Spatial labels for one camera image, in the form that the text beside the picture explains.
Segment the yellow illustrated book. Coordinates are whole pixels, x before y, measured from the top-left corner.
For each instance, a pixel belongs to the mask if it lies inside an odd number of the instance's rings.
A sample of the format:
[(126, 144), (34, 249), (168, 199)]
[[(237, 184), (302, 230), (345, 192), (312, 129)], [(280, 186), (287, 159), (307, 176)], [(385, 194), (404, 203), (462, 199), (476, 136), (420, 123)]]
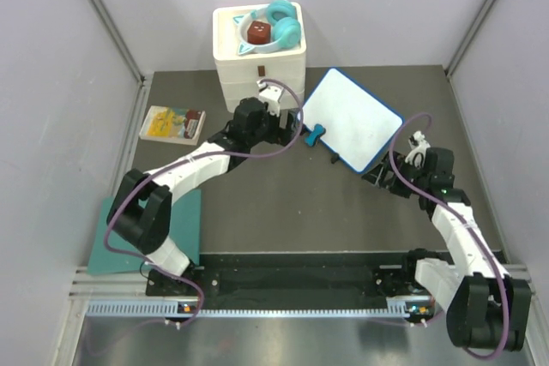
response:
[(139, 137), (146, 141), (195, 146), (205, 120), (205, 111), (152, 105), (144, 118)]

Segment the white stacked drawer box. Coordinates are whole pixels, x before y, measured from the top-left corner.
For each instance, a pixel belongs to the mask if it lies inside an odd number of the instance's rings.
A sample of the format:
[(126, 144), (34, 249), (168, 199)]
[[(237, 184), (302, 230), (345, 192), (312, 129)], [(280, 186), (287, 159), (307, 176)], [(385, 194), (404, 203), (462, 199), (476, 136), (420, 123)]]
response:
[(228, 111), (233, 112), (242, 99), (258, 95), (257, 82), (262, 78), (275, 79), (289, 86), (297, 95), (293, 98), (284, 93), (281, 98), (283, 109), (292, 109), (305, 96), (306, 41), (305, 25), (301, 7), (297, 9), (302, 26), (300, 44), (289, 50), (269, 54), (251, 53), (237, 55), (237, 28), (232, 21), (236, 15), (244, 15), (253, 9), (260, 9), (269, 3), (246, 6), (232, 6), (215, 9), (213, 12), (213, 57), (220, 81), (223, 98)]

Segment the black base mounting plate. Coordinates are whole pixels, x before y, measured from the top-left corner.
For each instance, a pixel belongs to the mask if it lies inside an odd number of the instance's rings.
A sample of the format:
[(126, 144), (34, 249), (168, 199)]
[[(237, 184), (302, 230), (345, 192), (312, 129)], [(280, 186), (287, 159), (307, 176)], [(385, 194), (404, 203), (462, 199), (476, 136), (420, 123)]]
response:
[(210, 296), (241, 290), (344, 290), (393, 297), (420, 294), (414, 278), (423, 258), (449, 259), (446, 252), (261, 252), (202, 254), (183, 274)]

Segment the blue-framed whiteboard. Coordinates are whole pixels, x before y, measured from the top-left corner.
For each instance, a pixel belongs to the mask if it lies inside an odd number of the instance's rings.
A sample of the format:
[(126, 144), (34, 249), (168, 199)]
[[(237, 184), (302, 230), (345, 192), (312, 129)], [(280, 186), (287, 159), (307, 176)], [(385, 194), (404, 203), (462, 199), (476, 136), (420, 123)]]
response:
[(343, 71), (329, 69), (304, 103), (304, 126), (357, 173), (372, 167), (404, 117)]

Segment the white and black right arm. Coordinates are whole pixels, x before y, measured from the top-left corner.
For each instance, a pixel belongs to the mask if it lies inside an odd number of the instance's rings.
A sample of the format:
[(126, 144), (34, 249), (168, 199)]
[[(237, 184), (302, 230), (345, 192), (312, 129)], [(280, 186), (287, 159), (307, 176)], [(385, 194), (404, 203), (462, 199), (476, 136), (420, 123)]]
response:
[(454, 154), (440, 147), (404, 156), (386, 153), (364, 174), (393, 195), (416, 194), (419, 207), (446, 243), (451, 263), (436, 253), (407, 254), (400, 275), (413, 294), (429, 291), (446, 315), (450, 341), (464, 349), (519, 351), (526, 337), (532, 291), (511, 277), (489, 250), (467, 194), (455, 187)]

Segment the teal green mat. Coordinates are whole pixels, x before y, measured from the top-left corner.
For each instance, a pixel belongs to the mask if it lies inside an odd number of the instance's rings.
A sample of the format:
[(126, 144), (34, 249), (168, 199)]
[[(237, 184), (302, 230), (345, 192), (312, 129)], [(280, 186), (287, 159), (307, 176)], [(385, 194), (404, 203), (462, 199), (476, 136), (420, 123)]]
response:
[[(105, 248), (106, 219), (112, 203), (113, 197), (110, 196), (101, 204), (87, 264), (87, 273), (91, 275), (137, 272), (142, 263), (142, 258), (112, 253)], [(199, 262), (200, 257), (201, 211), (202, 191), (195, 189), (180, 198), (172, 206), (171, 213), (170, 237), (194, 263)]]

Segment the dark red cube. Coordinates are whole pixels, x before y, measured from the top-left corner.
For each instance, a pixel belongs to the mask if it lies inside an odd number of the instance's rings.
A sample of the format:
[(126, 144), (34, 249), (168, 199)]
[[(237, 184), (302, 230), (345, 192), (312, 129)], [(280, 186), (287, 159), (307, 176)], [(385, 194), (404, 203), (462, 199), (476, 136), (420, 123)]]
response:
[(271, 25), (265, 21), (254, 20), (246, 31), (246, 40), (253, 45), (270, 43)]

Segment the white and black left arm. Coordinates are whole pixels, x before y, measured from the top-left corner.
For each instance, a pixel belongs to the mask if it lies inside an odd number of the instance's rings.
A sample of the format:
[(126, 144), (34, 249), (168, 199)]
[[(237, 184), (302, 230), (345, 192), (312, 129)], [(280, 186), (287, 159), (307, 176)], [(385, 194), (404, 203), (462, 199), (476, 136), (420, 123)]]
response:
[(189, 258), (170, 237), (172, 205), (209, 179), (224, 175), (246, 159), (286, 151), (299, 138), (303, 109), (281, 116), (258, 98), (243, 99), (224, 128), (193, 152), (159, 169), (128, 171), (114, 198), (106, 223), (106, 249), (142, 258), (165, 276), (174, 293), (189, 292), (195, 275)]

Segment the aluminium front rail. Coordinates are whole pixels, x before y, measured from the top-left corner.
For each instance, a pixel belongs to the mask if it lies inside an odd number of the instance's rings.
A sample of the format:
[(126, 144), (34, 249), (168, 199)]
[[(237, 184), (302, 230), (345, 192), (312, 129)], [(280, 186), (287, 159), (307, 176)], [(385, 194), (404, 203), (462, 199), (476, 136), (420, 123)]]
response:
[(137, 273), (116, 273), (93, 276), (78, 270), (69, 289), (72, 297), (138, 298), (145, 296), (147, 279)]

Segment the teal cat-ear headphones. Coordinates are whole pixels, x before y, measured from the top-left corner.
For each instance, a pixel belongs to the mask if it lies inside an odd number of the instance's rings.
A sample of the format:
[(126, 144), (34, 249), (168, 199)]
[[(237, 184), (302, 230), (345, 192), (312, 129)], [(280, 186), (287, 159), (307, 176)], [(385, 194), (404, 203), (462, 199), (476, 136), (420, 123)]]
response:
[[(260, 9), (253, 9), (244, 15), (236, 15), (232, 21), (237, 28), (238, 56), (289, 50), (299, 45), (301, 41), (302, 26), (298, 20), (297, 9), (288, 0), (274, 0)], [(265, 25), (270, 27), (267, 43), (253, 44), (248, 40), (249, 29), (254, 31), (255, 26)]]

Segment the blue heart-shaped eraser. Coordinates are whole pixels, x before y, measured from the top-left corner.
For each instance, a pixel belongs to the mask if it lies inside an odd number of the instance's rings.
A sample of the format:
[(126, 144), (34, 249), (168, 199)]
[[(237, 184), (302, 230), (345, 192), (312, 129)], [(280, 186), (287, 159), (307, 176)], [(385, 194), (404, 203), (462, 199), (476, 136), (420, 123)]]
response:
[(314, 147), (325, 133), (326, 129), (321, 124), (317, 123), (306, 136), (305, 144), (309, 147)]

